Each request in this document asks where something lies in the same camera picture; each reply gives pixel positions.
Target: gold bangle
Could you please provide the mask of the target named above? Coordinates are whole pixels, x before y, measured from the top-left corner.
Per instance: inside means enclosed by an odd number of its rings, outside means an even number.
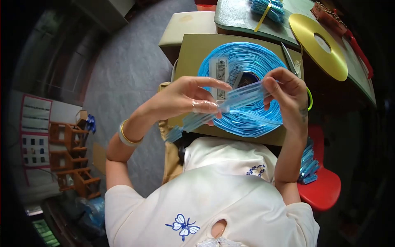
[[[138,144],[140,144],[140,142],[143,140],[144,137],[142,137],[142,138],[141,138],[139,141],[137,141],[137,142],[132,142],[132,141],[130,141],[130,140],[125,136],[125,134],[123,133],[123,125],[126,123],[127,120],[125,120],[125,121],[122,123],[122,125],[121,125],[121,133],[122,133],[122,136],[123,136],[123,138],[124,138],[126,141],[128,141],[130,144],[138,145]]]

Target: tattoo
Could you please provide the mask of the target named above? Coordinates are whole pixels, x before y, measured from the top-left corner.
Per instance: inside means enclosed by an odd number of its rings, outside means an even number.
[[[306,100],[306,107],[303,109],[299,109],[300,114],[302,115],[302,120],[305,123],[306,117],[308,116],[308,100]]]

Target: small wooden chair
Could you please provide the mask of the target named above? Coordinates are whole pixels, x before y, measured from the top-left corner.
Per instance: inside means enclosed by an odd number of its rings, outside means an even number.
[[[324,167],[324,132],[319,125],[309,125],[308,135],[314,141],[314,159],[320,168],[316,172],[318,179],[307,185],[298,183],[300,198],[314,211],[327,211],[340,196],[341,181],[337,174]]]
[[[62,123],[62,122],[50,122],[49,127],[49,143],[52,144],[64,144],[69,152],[73,151],[86,151],[86,147],[83,147],[82,141],[84,140],[84,134],[88,134],[89,131],[82,130],[76,124]],[[64,139],[59,139],[60,128],[64,128]]]
[[[75,189],[80,197],[88,200],[100,196],[100,178],[92,177],[89,172],[89,167],[58,172],[59,191]],[[67,175],[73,179],[73,185],[68,184]]]
[[[64,166],[60,166],[60,158],[62,157],[65,162]],[[78,158],[73,158],[67,150],[49,152],[49,166],[51,167],[51,171],[83,168],[86,167],[87,162],[88,158],[83,158],[80,155],[78,155]]]

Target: finger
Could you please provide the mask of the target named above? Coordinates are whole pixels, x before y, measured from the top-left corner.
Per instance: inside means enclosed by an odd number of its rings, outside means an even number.
[[[274,99],[274,97],[272,95],[266,97],[263,99],[263,104],[267,105],[269,104],[272,100]]]
[[[191,81],[192,83],[196,83],[196,85],[199,87],[214,87],[217,89],[222,89],[224,91],[232,90],[231,85],[211,77],[186,76],[185,79]]]
[[[280,81],[284,84],[292,80],[299,79],[294,73],[283,67],[278,67],[267,72],[263,79],[267,77],[273,77],[275,80]]]
[[[195,113],[217,114],[218,105],[208,100],[190,100],[190,111]]]
[[[208,122],[205,123],[205,124],[207,124],[208,126],[214,126],[214,122],[213,122],[212,120],[208,121]]]
[[[287,95],[282,91],[280,85],[273,77],[267,77],[263,81],[263,86],[278,101],[280,105],[285,103]]]
[[[264,109],[265,111],[267,111],[267,110],[269,110],[269,108],[270,108],[270,102],[269,102],[267,105],[265,105],[263,109]]]
[[[212,94],[209,91],[207,91],[206,89],[204,89],[203,87],[197,87],[197,89],[195,91],[195,96],[198,99],[208,100],[208,101],[215,103],[215,99],[212,96]]]

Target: gray tile floor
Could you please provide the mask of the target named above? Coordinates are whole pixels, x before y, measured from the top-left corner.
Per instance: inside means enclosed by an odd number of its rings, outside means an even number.
[[[93,142],[107,148],[119,123],[152,97],[160,83],[169,81],[172,66],[158,47],[159,40],[174,13],[196,11],[192,0],[163,0],[139,12],[130,23],[114,33],[103,47],[88,85],[83,109],[96,119]],[[87,157],[92,160],[92,150]],[[164,143],[157,124],[144,137],[128,161],[129,175],[135,190],[147,197],[163,177]],[[105,192],[105,177],[101,191]]]

